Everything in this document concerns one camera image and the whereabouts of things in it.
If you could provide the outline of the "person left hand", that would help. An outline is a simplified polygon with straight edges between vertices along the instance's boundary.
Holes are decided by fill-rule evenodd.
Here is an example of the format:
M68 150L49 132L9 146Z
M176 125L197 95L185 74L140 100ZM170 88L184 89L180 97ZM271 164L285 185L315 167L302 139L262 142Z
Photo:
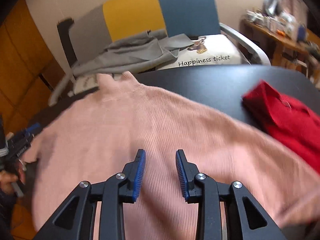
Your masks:
M17 182L20 181L25 184L26 167L23 161L19 160L15 167L18 174L9 173L5 170L1 171L1 190L7 195L16 195L18 197L23 195L22 190L17 188Z

